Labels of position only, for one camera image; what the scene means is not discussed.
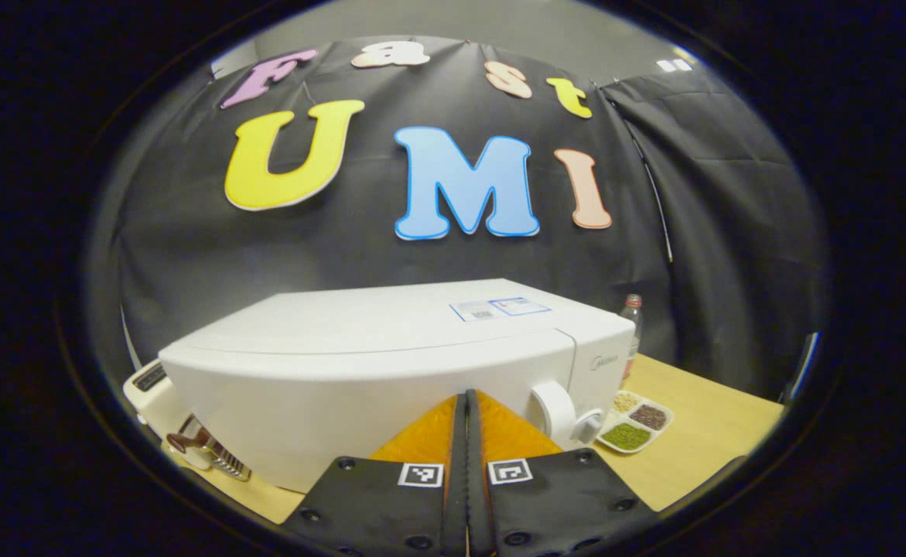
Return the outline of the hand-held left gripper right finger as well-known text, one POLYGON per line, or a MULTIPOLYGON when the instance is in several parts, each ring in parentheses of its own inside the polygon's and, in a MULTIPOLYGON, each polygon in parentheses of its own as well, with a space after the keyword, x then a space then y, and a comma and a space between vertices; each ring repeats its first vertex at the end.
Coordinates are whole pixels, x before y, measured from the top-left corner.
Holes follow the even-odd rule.
POLYGON ((467 533, 474 556, 576 556, 632 542, 658 512, 591 448, 565 451, 467 392, 467 533))

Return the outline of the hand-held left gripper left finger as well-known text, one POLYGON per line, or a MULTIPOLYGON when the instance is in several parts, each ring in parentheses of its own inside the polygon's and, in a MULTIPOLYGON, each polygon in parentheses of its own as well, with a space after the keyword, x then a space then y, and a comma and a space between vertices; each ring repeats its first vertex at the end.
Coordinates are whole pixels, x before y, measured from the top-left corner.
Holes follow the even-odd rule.
POLYGON ((282 530, 317 556, 463 556, 467 421, 455 395, 378 457, 337 457, 282 530))

